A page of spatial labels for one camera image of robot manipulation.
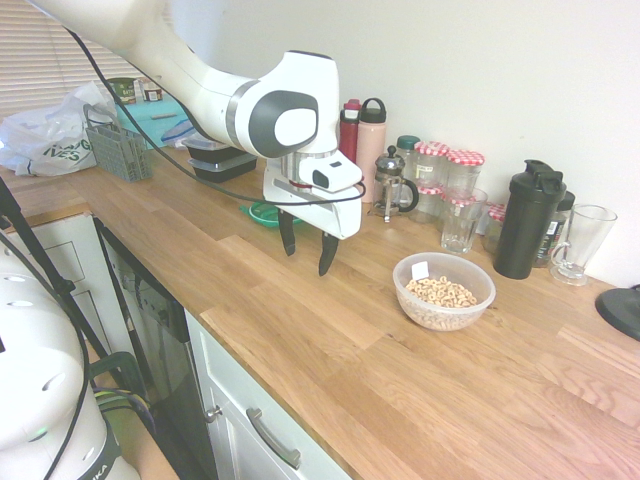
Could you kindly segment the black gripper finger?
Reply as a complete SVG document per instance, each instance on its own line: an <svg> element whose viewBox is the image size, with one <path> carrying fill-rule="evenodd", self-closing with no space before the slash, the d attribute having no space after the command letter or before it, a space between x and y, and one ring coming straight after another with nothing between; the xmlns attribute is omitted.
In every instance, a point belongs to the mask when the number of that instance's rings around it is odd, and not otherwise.
<svg viewBox="0 0 640 480"><path fill-rule="evenodd" d="M289 212L278 210L279 231L285 253L288 256L293 255L296 251L293 221L294 217Z"/></svg>
<svg viewBox="0 0 640 480"><path fill-rule="evenodd" d="M318 264L318 274L324 276L330 269L337 253L340 240L333 235L322 233L322 252Z"/></svg>

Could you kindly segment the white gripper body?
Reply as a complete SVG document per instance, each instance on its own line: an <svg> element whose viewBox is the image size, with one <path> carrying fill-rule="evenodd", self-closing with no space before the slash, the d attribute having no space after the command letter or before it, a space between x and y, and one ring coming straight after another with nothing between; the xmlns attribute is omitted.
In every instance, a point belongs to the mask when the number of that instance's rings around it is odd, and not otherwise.
<svg viewBox="0 0 640 480"><path fill-rule="evenodd" d="M355 186L336 193L319 187L297 188L281 173L280 160L268 160L263 194L266 201L339 240L360 229L362 204Z"/></svg>

